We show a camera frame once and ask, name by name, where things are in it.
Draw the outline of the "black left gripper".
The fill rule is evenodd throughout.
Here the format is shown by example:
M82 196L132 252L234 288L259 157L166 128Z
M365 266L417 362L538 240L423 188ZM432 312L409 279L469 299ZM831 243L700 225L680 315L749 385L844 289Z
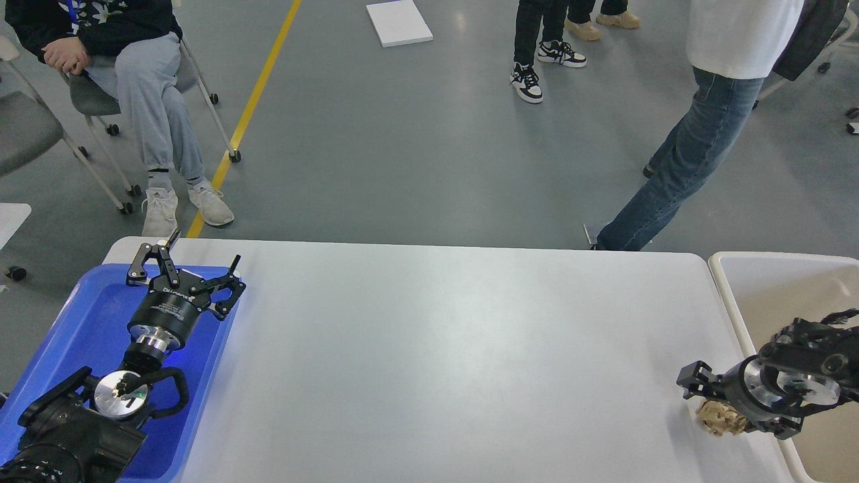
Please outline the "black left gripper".
M240 255L220 277L204 279L197 273L178 270L170 248L180 238L175 229L168 239L141 244L126 274L127 286L148 286L141 305L127 324L134 343L147 343L160 351L181 350L190 340L199 318L224 320L238 303L246 284L236 275ZM160 274L148 276L144 265L156 261Z

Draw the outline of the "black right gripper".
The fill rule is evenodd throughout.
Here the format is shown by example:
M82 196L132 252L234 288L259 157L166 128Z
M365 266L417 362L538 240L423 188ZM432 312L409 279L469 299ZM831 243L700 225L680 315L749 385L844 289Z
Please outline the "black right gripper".
M840 385L825 376L765 365L757 356L746 358L723 375L715 375L704 361L679 370L676 384L682 398L700 396L721 401L746 417L746 432L769 432L787 440L803 430L804 419L840 404Z

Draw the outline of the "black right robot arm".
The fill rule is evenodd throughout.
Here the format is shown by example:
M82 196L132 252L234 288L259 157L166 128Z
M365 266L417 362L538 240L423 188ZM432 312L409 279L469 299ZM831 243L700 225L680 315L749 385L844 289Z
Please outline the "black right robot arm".
M797 317L771 336L757 354L717 375L703 361L679 370L684 398L724 403L745 419L743 432L770 432L786 440L811 415L857 401L857 315L851 308L821 321Z

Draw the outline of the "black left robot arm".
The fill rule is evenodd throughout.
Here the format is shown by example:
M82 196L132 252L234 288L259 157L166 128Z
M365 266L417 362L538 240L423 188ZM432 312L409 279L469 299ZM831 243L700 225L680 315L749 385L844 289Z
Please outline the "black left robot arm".
M3 482L168 482L188 458L246 288L177 239L87 272L2 406Z

